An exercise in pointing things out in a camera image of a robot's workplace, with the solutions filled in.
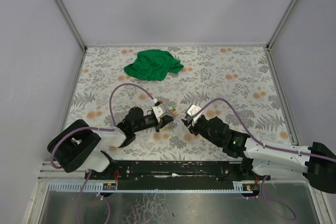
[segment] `white arm segment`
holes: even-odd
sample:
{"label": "white arm segment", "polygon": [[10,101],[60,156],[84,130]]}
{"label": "white arm segment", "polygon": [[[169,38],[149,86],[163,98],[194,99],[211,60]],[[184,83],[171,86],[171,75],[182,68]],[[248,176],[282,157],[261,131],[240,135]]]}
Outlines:
{"label": "white arm segment", "polygon": [[[292,151],[310,153],[310,150],[308,150],[308,146],[291,146],[291,145],[275,144],[275,143],[270,143],[266,141],[262,141],[262,142],[268,146],[278,147],[278,148],[292,150]],[[266,169],[266,166],[271,166],[271,165],[283,167],[286,170],[288,170],[289,173],[292,173],[294,171],[297,171],[300,173],[306,173],[308,170],[307,166],[305,165],[305,162],[309,161],[309,158],[310,158],[309,156],[302,156],[302,155],[287,153],[283,151],[271,150],[269,148],[263,147],[260,144],[257,144],[254,140],[250,138],[246,140],[245,147],[246,147],[246,150],[244,151],[244,154],[246,157],[253,158],[253,159],[260,159],[263,162],[265,162],[265,165],[259,163],[259,168],[258,168],[259,171],[261,171],[260,170],[261,168]]]}
{"label": "white arm segment", "polygon": [[85,162],[80,166],[81,169],[92,169],[96,172],[101,173],[110,164],[110,161],[104,154],[100,151],[107,149],[109,146],[119,147],[126,139],[125,134],[119,129],[115,128],[113,132],[106,131],[94,131],[97,133],[101,140],[97,146],[93,149],[91,154],[85,160]]}
{"label": "white arm segment", "polygon": [[270,175],[271,178],[291,178],[308,181],[301,171],[276,164],[272,161],[268,162],[266,160],[254,159],[252,165],[252,171],[259,176]]}

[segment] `cable clip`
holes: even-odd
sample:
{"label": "cable clip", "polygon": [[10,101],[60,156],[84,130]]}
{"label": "cable clip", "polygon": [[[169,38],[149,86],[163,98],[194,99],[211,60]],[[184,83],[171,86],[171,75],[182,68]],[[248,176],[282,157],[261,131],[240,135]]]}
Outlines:
{"label": "cable clip", "polygon": [[96,194],[96,197],[98,197],[98,196],[101,196],[100,200],[103,200],[103,197],[104,197],[104,196],[102,196],[100,193],[97,193],[97,194]]}

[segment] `metal floor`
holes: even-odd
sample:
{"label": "metal floor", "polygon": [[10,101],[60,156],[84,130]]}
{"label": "metal floor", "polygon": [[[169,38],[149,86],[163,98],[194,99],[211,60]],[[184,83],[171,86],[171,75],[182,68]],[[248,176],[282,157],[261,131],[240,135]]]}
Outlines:
{"label": "metal floor", "polygon": [[[284,200],[295,211],[297,220],[292,223],[320,223],[306,184],[266,183],[265,190],[268,196]],[[48,192],[40,224],[77,223],[77,199],[78,193]],[[263,199],[246,200],[241,194],[116,193],[108,201],[111,207],[108,223],[289,223],[276,216]],[[292,218],[285,207],[273,206]],[[104,223],[106,203],[93,193],[85,193],[79,212],[82,224]]]}

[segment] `red wire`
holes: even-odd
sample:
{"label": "red wire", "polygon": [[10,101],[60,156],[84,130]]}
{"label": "red wire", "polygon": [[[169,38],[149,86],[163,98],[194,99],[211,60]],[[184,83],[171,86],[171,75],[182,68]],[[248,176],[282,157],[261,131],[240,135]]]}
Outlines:
{"label": "red wire", "polygon": [[254,184],[257,185],[259,181],[260,181],[260,178],[259,178],[259,176],[257,176]]}
{"label": "red wire", "polygon": [[116,176],[116,178],[115,178],[115,180],[116,180],[116,181],[115,181],[115,184],[116,184],[116,185],[115,185],[115,186],[117,187],[117,182],[118,182],[118,177],[119,177],[119,171],[118,171],[118,170],[115,171],[114,174],[115,174],[115,176]]}

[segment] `metal frame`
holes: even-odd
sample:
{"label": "metal frame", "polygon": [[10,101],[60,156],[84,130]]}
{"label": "metal frame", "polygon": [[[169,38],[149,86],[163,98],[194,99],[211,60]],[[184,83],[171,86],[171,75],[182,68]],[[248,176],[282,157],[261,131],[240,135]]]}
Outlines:
{"label": "metal frame", "polygon": [[125,44],[125,45],[88,45],[88,48],[94,47],[266,47],[266,44]]}
{"label": "metal frame", "polygon": [[82,51],[86,50],[86,45],[84,40],[82,39],[82,37],[80,36],[78,29],[76,28],[74,21],[72,20],[72,18],[70,17],[64,3],[62,0],[54,0],[59,11],[61,12],[65,22],[67,23],[73,37],[75,38],[78,46],[82,49]]}
{"label": "metal frame", "polygon": [[269,70],[273,78],[274,86],[278,94],[278,97],[280,99],[281,110],[285,118],[285,124],[291,136],[290,141],[292,145],[301,145],[298,130],[295,126],[293,116],[292,116],[292,113],[289,107],[289,103],[288,103],[288,100],[286,98],[286,95],[285,95],[285,92],[284,92],[284,89],[281,83],[279,72],[274,62],[274,58],[272,54],[268,51],[268,48],[264,47],[264,51],[265,51],[265,55],[268,61]]}
{"label": "metal frame", "polygon": [[284,25],[287,23],[287,20],[289,18],[289,16],[291,15],[291,13],[294,10],[294,7],[296,6],[298,0],[291,0],[284,15],[282,16],[280,23],[278,24],[277,28],[275,29],[271,39],[269,40],[268,44],[267,44],[267,48],[268,49],[272,49],[275,41],[277,40],[282,28],[284,27]]}
{"label": "metal frame", "polygon": [[86,51],[83,51],[82,54],[81,54],[81,57],[80,57],[79,64],[78,64],[77,69],[76,69],[76,74],[75,74],[74,81],[72,82],[72,85],[71,85],[70,94],[69,94],[69,97],[68,97],[68,101],[67,101],[67,104],[66,104],[66,107],[65,107],[65,110],[64,110],[64,114],[63,114],[63,117],[62,117],[62,121],[61,121],[58,133],[63,131],[63,129],[65,127],[65,124],[67,122],[67,118],[68,118],[68,115],[69,115],[72,100],[74,98],[73,94],[74,94],[74,92],[77,88],[78,79],[80,77],[80,72],[81,72],[81,69],[82,69],[82,66],[83,66],[84,60],[85,60],[85,55],[86,55]]}
{"label": "metal frame", "polygon": [[316,209],[319,220],[323,224],[333,224],[334,218],[328,201],[326,201],[326,194],[309,186],[310,194]]}
{"label": "metal frame", "polygon": [[44,205],[44,201],[46,199],[48,193],[49,182],[37,182],[37,192],[34,198],[34,202],[32,204],[30,214],[24,220],[26,224],[37,224]]}

